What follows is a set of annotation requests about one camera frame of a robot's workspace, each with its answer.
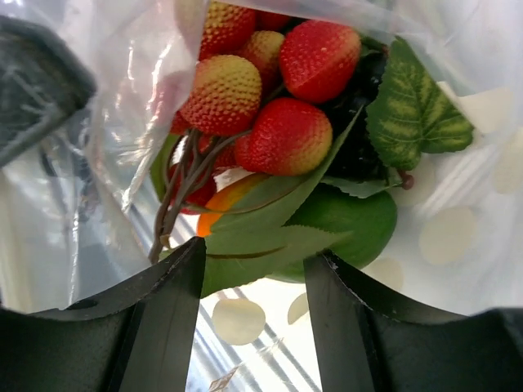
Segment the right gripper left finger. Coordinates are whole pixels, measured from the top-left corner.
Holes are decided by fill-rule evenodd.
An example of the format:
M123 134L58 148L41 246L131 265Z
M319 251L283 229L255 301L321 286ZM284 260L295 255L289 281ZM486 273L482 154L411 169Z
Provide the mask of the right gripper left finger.
M205 243L65 310L1 310L3 391L183 391Z

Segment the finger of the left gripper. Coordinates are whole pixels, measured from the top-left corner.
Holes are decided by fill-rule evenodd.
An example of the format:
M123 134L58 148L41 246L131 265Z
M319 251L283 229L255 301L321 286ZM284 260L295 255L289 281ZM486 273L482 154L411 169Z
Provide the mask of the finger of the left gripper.
M96 82L55 32L1 17L1 166L86 107Z

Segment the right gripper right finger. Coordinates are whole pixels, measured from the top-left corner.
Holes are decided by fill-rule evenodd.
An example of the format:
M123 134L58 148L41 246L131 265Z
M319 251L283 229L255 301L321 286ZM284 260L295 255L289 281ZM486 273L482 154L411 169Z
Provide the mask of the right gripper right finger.
M304 270L324 390L521 390L521 309L440 310L331 252L307 259Z

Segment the clear zip top bag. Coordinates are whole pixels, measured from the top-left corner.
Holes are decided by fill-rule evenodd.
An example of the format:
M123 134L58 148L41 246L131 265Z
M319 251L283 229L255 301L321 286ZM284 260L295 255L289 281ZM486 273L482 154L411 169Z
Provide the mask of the clear zip top bag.
M396 203L396 228L358 270L451 313L522 311L521 2L223 2L257 11L265 24L287 16L289 29L304 20L350 26L360 35L360 56L367 42L410 45L473 125L473 142L424 154L410 172L412 187L381 191ZM62 38L92 74L96 93L1 166L1 310L65 310L200 238L199 217L181 214L170 253L151 259L160 202L150 168L170 134L152 105L167 76L174 78L168 115L187 102L210 3L2 2L1 17ZM325 252L332 253L328 247L279 273L200 294L183 391L326 391L304 270Z

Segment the fake strawberry bunch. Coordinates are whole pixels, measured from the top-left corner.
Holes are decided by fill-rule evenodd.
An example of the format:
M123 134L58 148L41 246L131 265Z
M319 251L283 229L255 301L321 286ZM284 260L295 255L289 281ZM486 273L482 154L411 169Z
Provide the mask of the fake strawberry bunch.
M286 222L323 180L344 136L322 105L341 95L362 50L347 25L209 4L187 102L168 115L174 78L161 79L152 109L170 134L150 168L160 202L153 261L170 253L181 214L200 216L218 191L269 177L211 226L201 296L254 282L349 237Z

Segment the dark fake grape bunch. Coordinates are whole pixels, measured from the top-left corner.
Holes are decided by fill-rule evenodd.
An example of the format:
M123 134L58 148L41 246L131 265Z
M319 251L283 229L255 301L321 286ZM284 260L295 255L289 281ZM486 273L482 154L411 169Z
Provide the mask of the dark fake grape bunch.
M403 38L365 43L341 95L322 106L334 134L348 134L323 183L359 198L413 186L424 154L455 153L473 142L473 125L436 84Z

